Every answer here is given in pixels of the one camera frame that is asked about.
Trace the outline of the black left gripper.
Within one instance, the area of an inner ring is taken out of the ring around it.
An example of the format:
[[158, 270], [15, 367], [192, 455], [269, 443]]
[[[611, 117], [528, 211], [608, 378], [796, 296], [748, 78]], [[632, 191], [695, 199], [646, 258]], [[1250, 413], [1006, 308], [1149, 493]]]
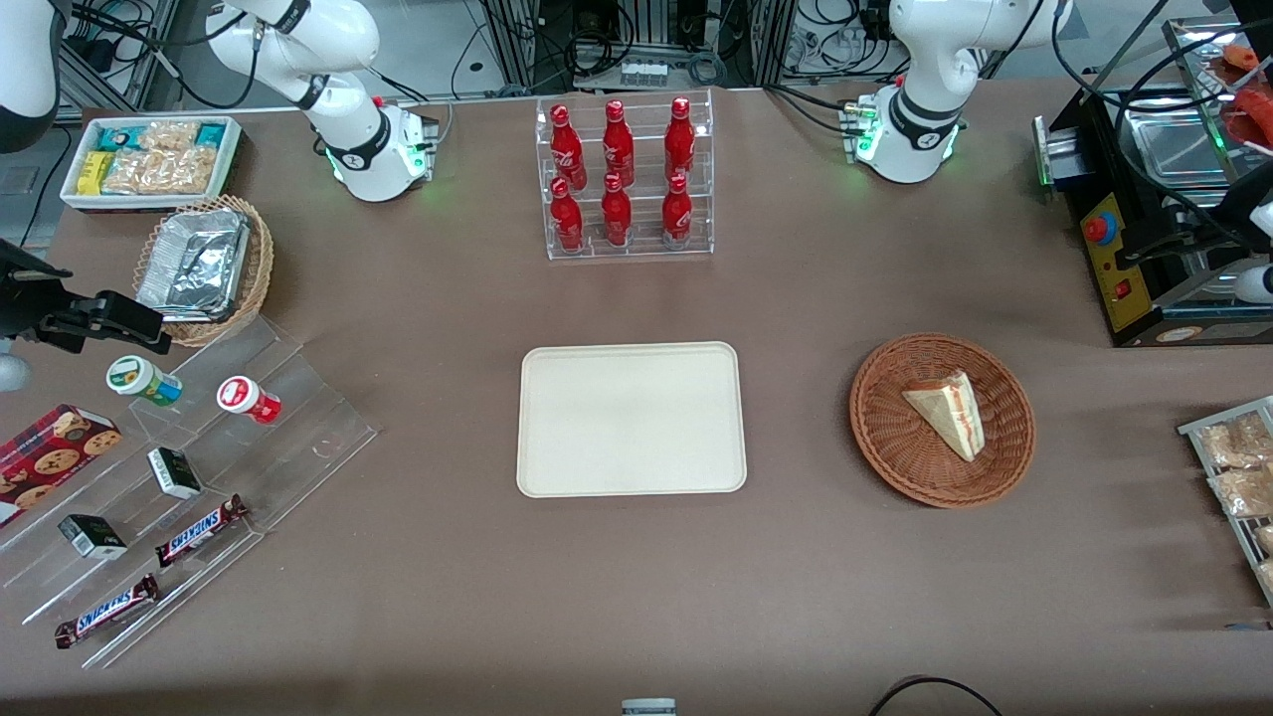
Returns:
[[1218, 205], [1194, 210], [1183, 204], [1160, 206], [1155, 231], [1128, 227], [1119, 232], [1114, 268], [1132, 270], [1144, 262], [1206, 254], [1223, 245], [1245, 245], [1253, 254], [1270, 254], [1270, 236], [1253, 218], [1267, 203], [1270, 186], [1269, 178], [1241, 178], [1228, 186]]

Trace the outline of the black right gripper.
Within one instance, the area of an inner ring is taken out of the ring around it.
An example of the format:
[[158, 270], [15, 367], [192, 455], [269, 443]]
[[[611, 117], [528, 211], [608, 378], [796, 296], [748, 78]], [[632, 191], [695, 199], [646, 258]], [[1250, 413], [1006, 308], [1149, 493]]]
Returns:
[[[158, 355], [169, 353], [172, 339], [163, 331], [163, 313], [118, 290], [71, 299], [62, 285], [69, 276], [73, 271], [1, 240], [3, 339], [38, 329], [41, 343], [73, 354], [81, 353], [90, 339], [129, 343]], [[69, 319], [56, 316], [64, 310]]]

